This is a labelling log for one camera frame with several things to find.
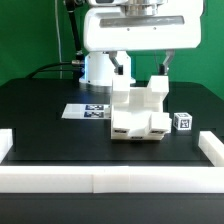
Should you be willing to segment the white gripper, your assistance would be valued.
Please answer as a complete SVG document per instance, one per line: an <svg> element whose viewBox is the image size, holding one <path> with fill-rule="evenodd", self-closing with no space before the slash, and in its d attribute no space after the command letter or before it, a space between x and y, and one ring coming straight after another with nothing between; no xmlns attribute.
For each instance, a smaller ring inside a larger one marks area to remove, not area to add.
<svg viewBox="0 0 224 224"><path fill-rule="evenodd" d="M167 75L174 49L196 48L201 42L200 17L204 0L165 0L155 3L145 15L128 15L127 0L110 4L91 2L84 19L84 46L91 51L110 51L117 75L123 74L116 51L166 50L159 74Z"/></svg>

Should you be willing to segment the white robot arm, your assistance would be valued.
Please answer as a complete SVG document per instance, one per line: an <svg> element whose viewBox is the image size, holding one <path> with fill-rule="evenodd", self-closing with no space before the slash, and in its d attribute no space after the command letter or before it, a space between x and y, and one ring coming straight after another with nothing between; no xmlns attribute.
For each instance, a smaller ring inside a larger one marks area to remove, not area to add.
<svg viewBox="0 0 224 224"><path fill-rule="evenodd" d="M177 49L201 42L204 0L87 0L85 74L81 81L109 87L115 74L131 76L129 51L164 50L166 74Z"/></svg>

